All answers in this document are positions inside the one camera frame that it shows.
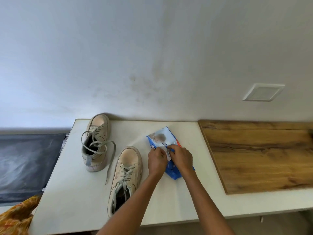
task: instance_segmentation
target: brown wooden panel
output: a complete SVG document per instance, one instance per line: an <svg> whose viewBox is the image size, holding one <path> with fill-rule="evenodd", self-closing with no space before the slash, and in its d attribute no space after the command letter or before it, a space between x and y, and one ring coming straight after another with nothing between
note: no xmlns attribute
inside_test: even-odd
<svg viewBox="0 0 313 235"><path fill-rule="evenodd" d="M226 194L313 187L312 122L198 123Z"/></svg>

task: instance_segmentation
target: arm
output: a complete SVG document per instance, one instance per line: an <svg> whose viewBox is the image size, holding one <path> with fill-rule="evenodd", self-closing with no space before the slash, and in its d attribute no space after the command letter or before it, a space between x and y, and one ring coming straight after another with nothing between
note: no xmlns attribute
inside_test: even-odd
<svg viewBox="0 0 313 235"><path fill-rule="evenodd" d="M234 235L225 218L218 210L193 170L193 156L185 148L170 145L175 152L170 152L174 164L184 178L193 200L202 228L206 234Z"/></svg>
<svg viewBox="0 0 313 235"><path fill-rule="evenodd" d="M149 175L136 192L122 205L97 235L136 234L146 212L152 193L165 172L167 157L159 147L148 154Z"/></svg>

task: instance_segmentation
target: floor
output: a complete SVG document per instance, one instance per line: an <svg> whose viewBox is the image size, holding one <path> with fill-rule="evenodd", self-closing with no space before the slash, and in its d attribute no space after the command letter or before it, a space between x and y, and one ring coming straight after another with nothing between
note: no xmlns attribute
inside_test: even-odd
<svg viewBox="0 0 313 235"><path fill-rule="evenodd" d="M236 218L227 220L236 235L312 235L310 225L299 213L285 213L260 217ZM204 234L199 223L143 227L138 235L181 235Z"/></svg>

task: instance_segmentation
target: beige sneaker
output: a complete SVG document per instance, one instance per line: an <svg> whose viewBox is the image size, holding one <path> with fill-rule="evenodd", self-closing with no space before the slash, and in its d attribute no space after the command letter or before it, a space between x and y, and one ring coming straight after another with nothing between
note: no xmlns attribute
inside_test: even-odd
<svg viewBox="0 0 313 235"><path fill-rule="evenodd" d="M86 169L91 172L100 171L105 168L105 157L108 142L114 144L114 151L111 157L109 167L113 161L116 145L113 141L108 141L111 131L110 120L105 114L95 115L87 126L87 131L81 136L82 155Z"/></svg>
<svg viewBox="0 0 313 235"><path fill-rule="evenodd" d="M108 216L113 214L131 197L140 184L142 159L132 146L123 149L119 156L108 204Z"/></svg>

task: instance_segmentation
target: person's left hand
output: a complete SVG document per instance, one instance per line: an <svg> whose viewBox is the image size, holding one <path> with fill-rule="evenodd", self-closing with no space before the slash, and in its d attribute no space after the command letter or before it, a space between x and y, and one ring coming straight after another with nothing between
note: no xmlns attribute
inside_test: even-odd
<svg viewBox="0 0 313 235"><path fill-rule="evenodd" d="M151 149L148 154L148 169L150 175L156 175L159 179L162 177L167 166L166 153L160 147Z"/></svg>

